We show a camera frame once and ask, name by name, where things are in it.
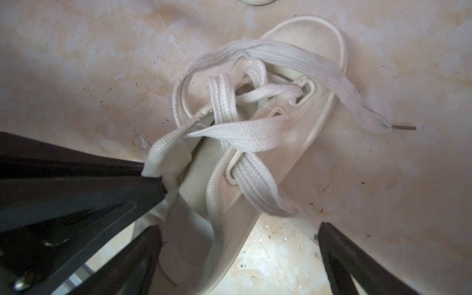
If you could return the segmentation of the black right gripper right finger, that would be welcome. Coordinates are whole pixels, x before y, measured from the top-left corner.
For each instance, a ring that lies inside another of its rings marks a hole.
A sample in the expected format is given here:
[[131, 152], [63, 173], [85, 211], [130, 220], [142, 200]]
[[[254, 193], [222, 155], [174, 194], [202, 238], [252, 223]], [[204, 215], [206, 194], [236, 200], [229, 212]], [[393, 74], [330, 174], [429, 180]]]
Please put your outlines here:
[[321, 223], [318, 242], [333, 294], [357, 295], [355, 281], [368, 295], [417, 294], [331, 223]]

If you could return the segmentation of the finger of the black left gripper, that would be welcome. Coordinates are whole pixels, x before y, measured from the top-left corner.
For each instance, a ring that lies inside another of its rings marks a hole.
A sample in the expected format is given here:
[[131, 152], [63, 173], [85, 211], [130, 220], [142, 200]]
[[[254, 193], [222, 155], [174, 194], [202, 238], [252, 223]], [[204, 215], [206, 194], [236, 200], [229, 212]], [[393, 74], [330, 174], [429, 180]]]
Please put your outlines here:
[[1, 293], [50, 295], [163, 201], [140, 162], [1, 134]]

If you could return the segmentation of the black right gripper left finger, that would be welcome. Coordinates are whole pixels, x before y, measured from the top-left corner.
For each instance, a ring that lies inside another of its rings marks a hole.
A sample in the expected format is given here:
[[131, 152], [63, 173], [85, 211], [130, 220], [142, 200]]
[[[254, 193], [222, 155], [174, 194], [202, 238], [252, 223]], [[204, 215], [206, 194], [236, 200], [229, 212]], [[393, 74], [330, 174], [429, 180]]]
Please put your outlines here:
[[161, 230], [148, 227], [70, 294], [147, 295], [161, 247]]

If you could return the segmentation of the white sneaker one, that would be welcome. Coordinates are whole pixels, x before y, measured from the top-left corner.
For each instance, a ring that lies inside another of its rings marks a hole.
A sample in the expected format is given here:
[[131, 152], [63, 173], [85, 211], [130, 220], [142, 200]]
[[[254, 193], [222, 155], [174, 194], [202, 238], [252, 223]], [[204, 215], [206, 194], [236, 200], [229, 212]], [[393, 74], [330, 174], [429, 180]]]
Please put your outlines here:
[[240, 0], [240, 1], [250, 6], [265, 6], [274, 2], [275, 0]]
[[372, 133], [397, 128], [365, 106], [346, 69], [341, 31], [302, 15], [201, 56], [179, 78], [176, 129], [152, 145], [141, 173], [160, 178], [167, 190], [135, 224], [136, 233], [161, 228], [152, 295], [212, 291], [263, 213], [287, 218], [317, 240], [307, 210], [280, 184], [335, 104]]

